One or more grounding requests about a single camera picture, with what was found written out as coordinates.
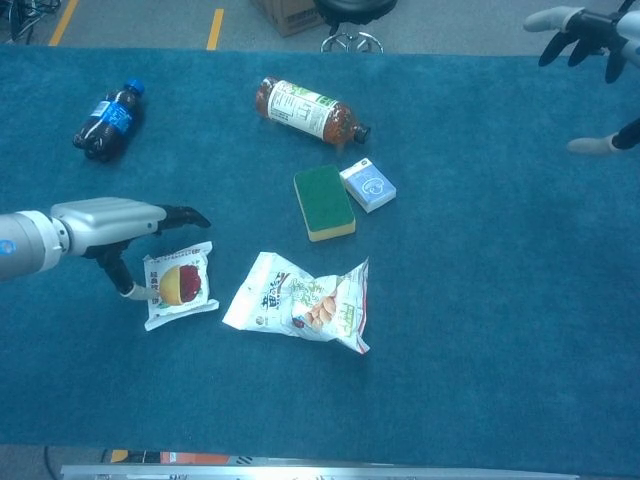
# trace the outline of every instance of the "blue bottle cap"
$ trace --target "blue bottle cap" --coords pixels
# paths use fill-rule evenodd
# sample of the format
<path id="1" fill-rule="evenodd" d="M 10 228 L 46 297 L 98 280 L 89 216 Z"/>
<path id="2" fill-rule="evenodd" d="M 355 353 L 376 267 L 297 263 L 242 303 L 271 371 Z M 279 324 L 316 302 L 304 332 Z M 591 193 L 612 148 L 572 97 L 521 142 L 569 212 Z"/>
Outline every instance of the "blue bottle cap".
<path id="1" fill-rule="evenodd" d="M 144 85 L 142 85 L 142 82 L 140 80 L 138 80 L 137 78 L 131 78 L 131 79 L 127 80 L 127 83 L 125 83 L 125 85 L 127 87 L 133 88 L 140 95 L 142 95 L 144 93 Z"/>

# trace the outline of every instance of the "green scouring pad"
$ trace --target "green scouring pad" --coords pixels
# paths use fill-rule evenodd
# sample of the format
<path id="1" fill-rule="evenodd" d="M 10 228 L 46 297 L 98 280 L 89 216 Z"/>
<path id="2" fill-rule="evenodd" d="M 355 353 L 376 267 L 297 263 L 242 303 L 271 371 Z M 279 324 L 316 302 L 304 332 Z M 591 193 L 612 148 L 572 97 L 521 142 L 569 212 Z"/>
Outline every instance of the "green scouring pad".
<path id="1" fill-rule="evenodd" d="M 318 242 L 356 231 L 351 203 L 334 165 L 297 173 L 293 184 L 309 240 Z"/>

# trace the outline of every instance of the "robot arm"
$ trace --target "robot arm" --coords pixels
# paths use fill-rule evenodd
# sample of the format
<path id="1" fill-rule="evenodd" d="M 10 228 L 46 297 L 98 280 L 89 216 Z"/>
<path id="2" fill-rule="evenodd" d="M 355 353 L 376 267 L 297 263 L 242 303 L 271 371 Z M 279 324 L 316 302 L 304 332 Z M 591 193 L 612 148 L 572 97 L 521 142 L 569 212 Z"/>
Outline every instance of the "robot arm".
<path id="1" fill-rule="evenodd" d="M 607 83 L 618 79 L 627 61 L 640 67 L 640 12 L 628 12 L 633 2 L 626 0 L 617 12 L 609 15 L 561 6 L 527 17 L 524 28 L 529 32 L 559 30 L 542 53 L 539 65 L 553 62 L 567 46 L 577 42 L 569 57 L 569 66 L 607 49 Z"/>
<path id="2" fill-rule="evenodd" d="M 116 289 L 132 300 L 157 294 L 137 285 L 121 254 L 135 238 L 194 224 L 211 224 L 191 207 L 155 206 L 122 198 L 62 203 L 0 215 L 0 280 L 54 267 L 63 255 L 95 259 Z"/>

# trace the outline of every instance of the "plastic bottle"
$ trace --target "plastic bottle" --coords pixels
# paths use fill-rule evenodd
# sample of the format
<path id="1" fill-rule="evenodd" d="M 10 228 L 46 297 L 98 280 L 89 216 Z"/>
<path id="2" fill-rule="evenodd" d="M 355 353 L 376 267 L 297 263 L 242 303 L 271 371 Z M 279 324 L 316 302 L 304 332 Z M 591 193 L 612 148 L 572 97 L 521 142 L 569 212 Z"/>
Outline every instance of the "plastic bottle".
<path id="1" fill-rule="evenodd" d="M 144 86 L 132 79 L 122 90 L 110 92 L 73 137 L 73 145 L 84 150 L 87 158 L 106 162 L 120 153 L 127 134 L 140 114 Z"/>
<path id="2" fill-rule="evenodd" d="M 266 118 L 315 135 L 327 143 L 364 143 L 370 128 L 356 119 L 344 103 L 273 77 L 256 93 L 256 108 Z"/>

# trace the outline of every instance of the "cookie bag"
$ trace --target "cookie bag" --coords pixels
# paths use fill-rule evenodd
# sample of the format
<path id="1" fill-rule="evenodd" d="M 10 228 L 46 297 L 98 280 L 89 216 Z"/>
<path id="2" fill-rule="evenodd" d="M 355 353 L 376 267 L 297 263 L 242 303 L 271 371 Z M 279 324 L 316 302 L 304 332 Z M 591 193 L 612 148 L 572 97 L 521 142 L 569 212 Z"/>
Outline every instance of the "cookie bag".
<path id="1" fill-rule="evenodd" d="M 207 255 L 212 248 L 211 242 L 204 242 L 171 255 L 144 258 L 147 287 L 159 294 L 147 302 L 149 319 L 144 324 L 147 331 L 187 315 L 218 308 L 218 301 L 209 299 Z"/>
<path id="2" fill-rule="evenodd" d="M 261 252 L 223 323 L 305 340 L 337 340 L 366 353 L 367 275 L 365 261 L 346 275 L 313 278 L 280 255 Z"/>

